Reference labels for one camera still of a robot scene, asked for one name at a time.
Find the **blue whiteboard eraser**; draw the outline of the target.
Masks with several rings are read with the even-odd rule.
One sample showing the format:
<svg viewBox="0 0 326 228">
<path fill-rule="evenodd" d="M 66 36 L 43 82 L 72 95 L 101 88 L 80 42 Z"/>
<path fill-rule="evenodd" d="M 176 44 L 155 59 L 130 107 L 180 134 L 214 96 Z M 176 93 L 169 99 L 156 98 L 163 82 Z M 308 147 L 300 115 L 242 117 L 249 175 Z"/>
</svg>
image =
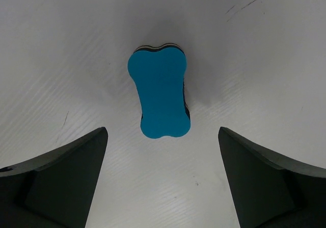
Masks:
<svg viewBox="0 0 326 228">
<path fill-rule="evenodd" d="M 191 117 L 184 96 L 187 59 L 181 47 L 173 43 L 140 46 L 130 56 L 127 69 L 140 99 L 142 133 L 151 139 L 187 134 Z"/>
</svg>

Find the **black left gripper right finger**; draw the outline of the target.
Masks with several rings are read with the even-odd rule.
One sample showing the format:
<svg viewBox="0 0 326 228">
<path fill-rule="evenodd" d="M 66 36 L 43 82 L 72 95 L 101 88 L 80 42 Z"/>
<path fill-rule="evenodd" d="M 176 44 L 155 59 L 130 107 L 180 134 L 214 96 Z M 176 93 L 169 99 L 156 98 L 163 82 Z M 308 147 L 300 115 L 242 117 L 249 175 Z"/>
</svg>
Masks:
<svg viewBox="0 0 326 228">
<path fill-rule="evenodd" d="M 220 151 L 240 227 L 325 227 L 325 169 L 221 127 Z"/>
</svg>

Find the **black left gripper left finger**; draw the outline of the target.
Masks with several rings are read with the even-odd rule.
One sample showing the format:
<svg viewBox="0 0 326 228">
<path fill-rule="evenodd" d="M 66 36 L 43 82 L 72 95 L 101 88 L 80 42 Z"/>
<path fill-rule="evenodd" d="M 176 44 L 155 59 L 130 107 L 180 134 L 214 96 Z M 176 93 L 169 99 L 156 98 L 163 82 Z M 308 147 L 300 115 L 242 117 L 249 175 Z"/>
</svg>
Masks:
<svg viewBox="0 0 326 228">
<path fill-rule="evenodd" d="M 1 227 L 85 227 L 107 141 L 101 127 L 1 168 Z"/>
</svg>

